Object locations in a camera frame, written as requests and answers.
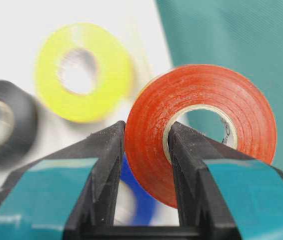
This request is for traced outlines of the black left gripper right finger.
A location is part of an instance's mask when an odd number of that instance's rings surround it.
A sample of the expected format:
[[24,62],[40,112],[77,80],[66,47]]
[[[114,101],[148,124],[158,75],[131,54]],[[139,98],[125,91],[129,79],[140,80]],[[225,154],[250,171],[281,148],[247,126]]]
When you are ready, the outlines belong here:
[[208,240],[283,240],[283,172],[179,122],[168,137],[179,222]]

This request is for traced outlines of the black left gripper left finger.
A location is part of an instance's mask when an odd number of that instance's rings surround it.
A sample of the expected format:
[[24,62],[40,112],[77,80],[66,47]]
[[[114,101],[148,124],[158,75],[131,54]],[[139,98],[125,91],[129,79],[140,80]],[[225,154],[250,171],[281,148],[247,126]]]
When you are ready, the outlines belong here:
[[0,188],[0,240],[79,240],[112,226],[124,121],[27,164]]

